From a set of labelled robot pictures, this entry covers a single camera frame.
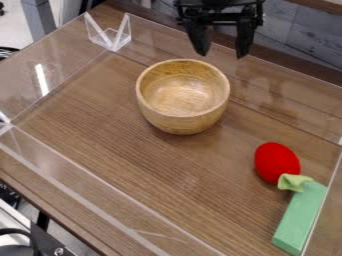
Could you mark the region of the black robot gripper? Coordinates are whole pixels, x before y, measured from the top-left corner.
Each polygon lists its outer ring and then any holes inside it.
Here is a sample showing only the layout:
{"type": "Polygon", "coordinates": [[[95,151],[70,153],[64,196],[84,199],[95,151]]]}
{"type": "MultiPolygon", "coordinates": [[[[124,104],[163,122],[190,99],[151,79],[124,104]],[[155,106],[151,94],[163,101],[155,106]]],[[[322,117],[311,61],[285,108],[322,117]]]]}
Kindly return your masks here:
{"type": "Polygon", "coordinates": [[[174,0],[178,23],[184,26],[197,53],[206,56],[211,47],[209,25],[235,25],[237,58],[250,52],[255,29],[263,24],[266,0],[174,0]]]}

